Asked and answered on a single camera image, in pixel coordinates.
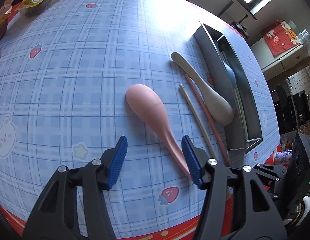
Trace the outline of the pink spoon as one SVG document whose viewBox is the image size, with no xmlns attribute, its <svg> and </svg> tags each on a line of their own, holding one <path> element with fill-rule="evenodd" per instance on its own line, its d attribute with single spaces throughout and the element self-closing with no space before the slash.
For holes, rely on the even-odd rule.
<svg viewBox="0 0 310 240">
<path fill-rule="evenodd" d="M 154 90 L 143 84 L 136 84 L 126 91 L 126 101 L 132 111 L 159 137 L 171 156 L 191 178 L 184 155 L 171 131 L 166 108 Z"/>
</svg>

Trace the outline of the pink chopstick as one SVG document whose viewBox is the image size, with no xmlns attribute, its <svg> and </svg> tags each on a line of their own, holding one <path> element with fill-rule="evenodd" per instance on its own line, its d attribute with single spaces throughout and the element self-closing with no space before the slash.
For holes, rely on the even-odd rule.
<svg viewBox="0 0 310 240">
<path fill-rule="evenodd" d="M 210 124 L 210 126 L 211 126 L 211 128 L 212 128 L 212 130 L 214 132 L 214 135 L 216 137 L 216 141 L 218 142 L 218 145 L 220 147 L 220 150 L 222 152 L 222 155 L 223 155 L 223 158 L 224 158 L 224 161 L 225 161 L 226 165 L 230 166 L 231 165 L 231 161 L 230 161 L 230 159 L 229 159 L 229 157 L 227 155 L 226 147 L 225 147 L 225 145 L 224 145 L 224 143 L 222 141 L 222 138 L 220 137 L 220 134 L 219 134 L 219 132 L 218 132 L 218 130 L 216 128 L 215 122 L 214 122 L 210 112 L 208 111 L 206 104 L 204 103 L 203 99 L 201 98 L 198 90 L 196 89 L 196 87 L 194 85 L 194 82 L 189 77 L 189 75 L 185 74 L 185 77 L 186 77 L 186 79 L 188 81 L 188 84 L 190 85 L 193 93 L 195 94 L 198 102 L 200 103 L 200 105 L 201 105 L 201 107 L 202 107 L 202 109 L 203 109 L 203 111 L 204 111 L 204 113 L 205 113 L 205 115 L 207 117 L 208 123 Z"/>
</svg>

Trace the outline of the green chopstick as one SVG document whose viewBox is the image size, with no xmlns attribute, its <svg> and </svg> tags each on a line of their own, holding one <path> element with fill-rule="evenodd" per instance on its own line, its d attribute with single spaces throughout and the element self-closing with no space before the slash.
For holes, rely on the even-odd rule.
<svg viewBox="0 0 310 240">
<path fill-rule="evenodd" d="M 226 58 L 226 54 L 224 53 L 224 51 L 221 51 L 220 53 L 221 53 L 221 55 L 223 57 L 224 64 L 226 63 L 226 64 L 229 65 L 229 61 Z M 244 138 L 245 138 L 245 141 L 247 141 L 248 140 L 248 129 L 247 129 L 247 125 L 246 125 L 244 109 L 243 109 L 243 105 L 242 105 L 242 100 L 240 98 L 237 82 L 236 82 L 235 87 L 233 87 L 233 88 L 234 88 L 234 92 L 235 92 L 235 99 L 236 99 L 236 102 L 237 102 L 237 105 L 238 105 L 238 109 L 239 109 L 238 110 L 238 114 L 241 117 L 241 122 L 242 122 L 243 129 L 244 129 Z"/>
</svg>

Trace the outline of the beige spoon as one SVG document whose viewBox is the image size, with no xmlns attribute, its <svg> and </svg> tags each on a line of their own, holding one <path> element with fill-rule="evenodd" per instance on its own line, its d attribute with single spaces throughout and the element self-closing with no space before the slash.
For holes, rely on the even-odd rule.
<svg viewBox="0 0 310 240">
<path fill-rule="evenodd" d="M 213 119 L 223 126 L 231 124 L 234 112 L 230 104 L 213 90 L 178 52 L 174 51 L 171 58 L 197 85 Z"/>
</svg>

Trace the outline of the dark blue spoon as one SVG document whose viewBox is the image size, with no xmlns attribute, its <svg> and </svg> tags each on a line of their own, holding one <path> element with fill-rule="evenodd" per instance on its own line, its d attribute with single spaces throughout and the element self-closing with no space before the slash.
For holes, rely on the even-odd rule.
<svg viewBox="0 0 310 240">
<path fill-rule="evenodd" d="M 233 85 L 233 87 L 235 87 L 236 85 L 236 77 L 235 77 L 235 74 L 233 72 L 233 70 L 230 68 L 230 66 L 228 64 L 224 64 L 225 68 L 226 68 L 226 71 L 227 71 L 227 74 L 231 80 L 231 83 Z"/>
</svg>

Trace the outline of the steel utensil tray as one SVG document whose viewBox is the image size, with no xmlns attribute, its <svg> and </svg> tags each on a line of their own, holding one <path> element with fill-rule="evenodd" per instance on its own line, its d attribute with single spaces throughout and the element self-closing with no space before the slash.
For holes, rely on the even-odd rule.
<svg viewBox="0 0 310 240">
<path fill-rule="evenodd" d="M 221 32 L 202 23 L 194 33 L 194 36 L 205 59 L 216 92 L 230 104 L 234 111 L 233 121 L 225 126 L 227 148 L 232 152 L 242 151 L 248 153 L 262 142 L 262 130 L 259 124 L 255 99 L 243 65 L 233 46 Z M 241 117 L 238 114 L 239 109 L 235 99 L 234 88 L 224 66 L 221 51 L 224 51 L 226 54 L 229 66 L 236 76 L 248 129 L 247 141 L 245 141 Z"/>
</svg>

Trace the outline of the blue plaid tablecloth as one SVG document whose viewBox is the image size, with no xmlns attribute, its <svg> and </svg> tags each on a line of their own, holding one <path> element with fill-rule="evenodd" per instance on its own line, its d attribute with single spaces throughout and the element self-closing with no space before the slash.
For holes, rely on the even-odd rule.
<svg viewBox="0 0 310 240">
<path fill-rule="evenodd" d="M 206 24 L 237 54 L 255 99 L 262 142 L 230 153 L 233 166 L 265 162 L 280 136 L 268 85 L 246 41 L 212 13 L 184 0 L 59 0 L 36 17 L 16 15 L 0 41 L 0 205 L 19 225 L 61 165 L 84 166 L 114 147 L 128 152 L 104 193 L 116 237 L 179 239 L 193 229 L 205 193 L 188 180 L 165 145 L 130 109 L 127 89 L 152 88 L 174 137 L 207 149 L 180 93 L 179 52 L 208 76 L 194 38 Z"/>
</svg>

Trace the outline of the white refrigerator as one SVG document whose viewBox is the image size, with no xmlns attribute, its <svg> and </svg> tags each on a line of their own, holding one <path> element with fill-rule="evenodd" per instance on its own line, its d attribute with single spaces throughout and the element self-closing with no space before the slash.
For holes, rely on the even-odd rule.
<svg viewBox="0 0 310 240">
<path fill-rule="evenodd" d="M 266 80 L 271 80 L 292 69 L 307 57 L 310 51 L 310 33 L 306 29 L 298 29 L 293 21 L 287 23 L 300 39 L 299 45 L 278 56 L 273 56 L 262 35 L 262 38 L 250 47 Z"/>
</svg>

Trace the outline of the red cloth on refrigerator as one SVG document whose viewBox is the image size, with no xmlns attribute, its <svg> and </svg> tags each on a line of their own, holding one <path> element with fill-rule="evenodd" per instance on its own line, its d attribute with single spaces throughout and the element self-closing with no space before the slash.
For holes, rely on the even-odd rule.
<svg viewBox="0 0 310 240">
<path fill-rule="evenodd" d="M 285 20 L 275 20 L 262 30 L 262 35 L 273 56 L 278 56 L 301 43 Z"/>
</svg>

